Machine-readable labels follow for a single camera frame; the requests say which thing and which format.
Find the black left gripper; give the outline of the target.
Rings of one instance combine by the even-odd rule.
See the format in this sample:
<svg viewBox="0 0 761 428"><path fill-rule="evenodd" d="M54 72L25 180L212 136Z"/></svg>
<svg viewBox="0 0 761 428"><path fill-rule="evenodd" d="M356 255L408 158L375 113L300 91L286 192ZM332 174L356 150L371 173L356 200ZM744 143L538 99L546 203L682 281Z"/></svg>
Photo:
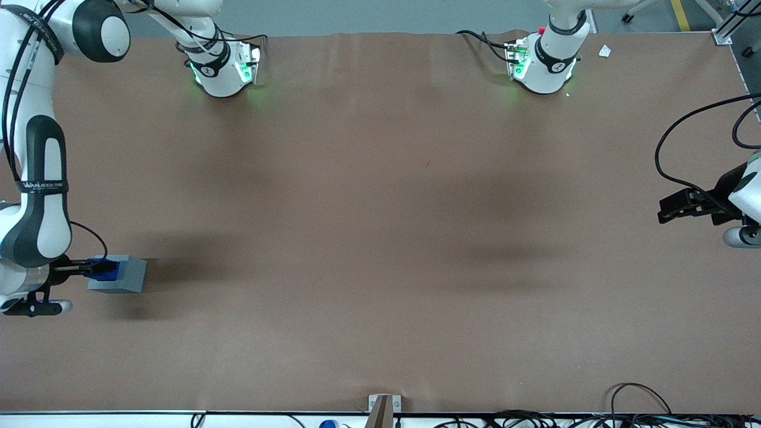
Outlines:
<svg viewBox="0 0 761 428"><path fill-rule="evenodd" d="M742 163L720 176L711 190L713 201L694 188L684 188L663 198L659 201L658 223L663 225L674 219L710 215L714 226L741 221L744 217L742 208L733 202L739 202L740 197L736 196L733 200L730 197L744 191L752 181L753 173L747 172L748 166L747 162Z"/></svg>

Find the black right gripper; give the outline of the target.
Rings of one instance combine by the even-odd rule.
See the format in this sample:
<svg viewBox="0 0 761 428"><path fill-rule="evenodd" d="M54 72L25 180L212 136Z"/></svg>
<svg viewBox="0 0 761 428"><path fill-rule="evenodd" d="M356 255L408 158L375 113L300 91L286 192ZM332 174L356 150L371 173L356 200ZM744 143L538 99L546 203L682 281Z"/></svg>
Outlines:
<svg viewBox="0 0 761 428"><path fill-rule="evenodd" d="M88 275L89 279L112 279L112 265L92 265L92 261L71 261L62 255L49 264L48 284L61 285L71 275Z"/></svg>

